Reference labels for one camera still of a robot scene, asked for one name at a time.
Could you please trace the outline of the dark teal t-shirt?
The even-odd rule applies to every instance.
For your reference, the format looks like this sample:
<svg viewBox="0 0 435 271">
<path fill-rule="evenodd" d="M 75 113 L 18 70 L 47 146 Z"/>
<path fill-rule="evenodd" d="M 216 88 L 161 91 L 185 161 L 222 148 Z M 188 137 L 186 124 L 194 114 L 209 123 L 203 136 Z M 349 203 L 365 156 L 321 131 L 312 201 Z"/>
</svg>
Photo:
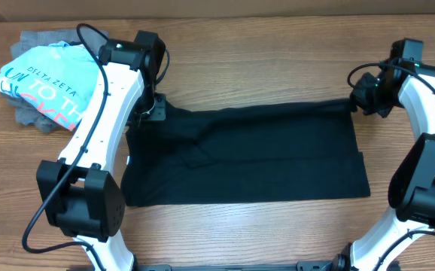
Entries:
<svg viewBox="0 0 435 271">
<path fill-rule="evenodd" d="M 129 128 L 128 206 L 368 197 L 349 101 L 188 111 Z"/>
</svg>

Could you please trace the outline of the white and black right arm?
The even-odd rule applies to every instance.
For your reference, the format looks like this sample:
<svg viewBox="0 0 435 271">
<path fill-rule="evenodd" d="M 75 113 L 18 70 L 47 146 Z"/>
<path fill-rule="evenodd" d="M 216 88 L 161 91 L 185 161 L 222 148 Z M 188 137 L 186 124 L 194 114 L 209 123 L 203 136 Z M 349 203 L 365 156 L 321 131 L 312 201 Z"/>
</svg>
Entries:
<svg viewBox="0 0 435 271">
<path fill-rule="evenodd" d="M 398 270 L 397 257 L 422 236 L 435 236 L 435 66 L 422 61 L 423 42 L 395 41 L 378 75 L 350 83 L 350 100 L 365 115 L 387 117 L 403 108 L 415 144 L 391 178 L 388 208 L 360 239 L 347 244 L 325 270 Z"/>
</svg>

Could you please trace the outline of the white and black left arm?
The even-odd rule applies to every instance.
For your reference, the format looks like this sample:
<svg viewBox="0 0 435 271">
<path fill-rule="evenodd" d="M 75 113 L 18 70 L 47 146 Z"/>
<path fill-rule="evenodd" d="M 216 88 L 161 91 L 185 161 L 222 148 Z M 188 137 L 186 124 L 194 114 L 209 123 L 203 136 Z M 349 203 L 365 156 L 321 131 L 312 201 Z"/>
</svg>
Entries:
<svg viewBox="0 0 435 271">
<path fill-rule="evenodd" d="M 99 76 L 75 134 L 57 161 L 41 161 L 36 180 L 42 198 L 37 213 L 82 247 L 94 270 L 136 270 L 120 226 L 125 202 L 113 178 L 124 128 L 165 120 L 166 98 L 155 92 L 169 55 L 154 32 L 133 41 L 109 39 L 96 55 Z"/>
</svg>

